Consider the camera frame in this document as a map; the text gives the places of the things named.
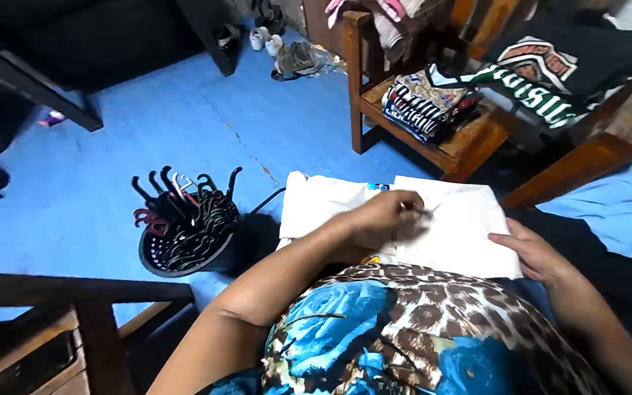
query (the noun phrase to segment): floral patterned dress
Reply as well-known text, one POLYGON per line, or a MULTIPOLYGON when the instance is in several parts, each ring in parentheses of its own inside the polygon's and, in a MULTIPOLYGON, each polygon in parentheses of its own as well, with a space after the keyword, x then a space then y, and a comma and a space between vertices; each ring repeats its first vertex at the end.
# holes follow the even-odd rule
POLYGON ((268 336, 263 365, 203 394, 603 394, 582 355, 491 281, 375 258, 322 278, 268 336))

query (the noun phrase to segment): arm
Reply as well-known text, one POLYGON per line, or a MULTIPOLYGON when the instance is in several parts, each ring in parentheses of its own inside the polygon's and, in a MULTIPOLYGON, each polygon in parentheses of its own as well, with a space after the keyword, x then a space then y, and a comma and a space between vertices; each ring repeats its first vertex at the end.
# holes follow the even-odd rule
POLYGON ((423 206, 414 192, 380 193, 258 262, 202 311, 148 395, 194 394, 226 375, 257 366, 270 326, 331 253, 356 234, 383 233, 416 221, 423 206))
POLYGON ((489 239, 518 252, 523 274, 548 288, 560 326, 585 335, 601 368, 632 394, 632 339, 601 294, 531 229, 513 219, 508 225, 510 236, 490 233, 489 239))

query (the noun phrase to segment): person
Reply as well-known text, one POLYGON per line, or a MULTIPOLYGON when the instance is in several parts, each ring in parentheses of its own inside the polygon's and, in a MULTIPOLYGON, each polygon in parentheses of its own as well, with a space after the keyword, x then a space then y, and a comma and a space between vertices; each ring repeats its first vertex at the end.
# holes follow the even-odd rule
POLYGON ((424 213, 417 193, 382 192, 273 252, 201 312, 147 393, 632 394, 626 330, 582 274, 512 219, 510 235, 488 237, 545 285, 550 319, 498 283, 423 266, 372 257, 324 274, 353 240, 386 240, 424 213), (584 336, 584 355, 568 331, 584 336))

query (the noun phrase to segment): blue bedsheet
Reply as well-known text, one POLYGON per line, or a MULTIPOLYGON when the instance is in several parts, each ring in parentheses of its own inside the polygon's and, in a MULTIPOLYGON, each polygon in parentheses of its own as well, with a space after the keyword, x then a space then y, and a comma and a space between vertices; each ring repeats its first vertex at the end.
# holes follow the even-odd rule
POLYGON ((537 208, 583 219, 610 252, 632 258, 632 165, 594 180, 537 208))

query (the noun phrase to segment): stack of clothes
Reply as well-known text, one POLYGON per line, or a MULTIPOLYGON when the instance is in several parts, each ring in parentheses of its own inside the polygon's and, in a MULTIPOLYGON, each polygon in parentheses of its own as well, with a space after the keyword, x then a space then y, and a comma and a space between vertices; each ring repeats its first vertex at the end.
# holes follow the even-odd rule
POLYGON ((382 97, 382 112, 424 143, 438 144, 479 117, 482 99, 470 76, 451 77, 435 63, 411 75, 399 75, 382 97))
POLYGON ((477 115, 466 103, 476 93, 533 125, 568 126, 632 78, 632 30, 602 11, 544 10, 499 37, 484 60, 474 75, 446 76, 433 63, 397 76, 382 97, 384 114, 437 143, 477 115))

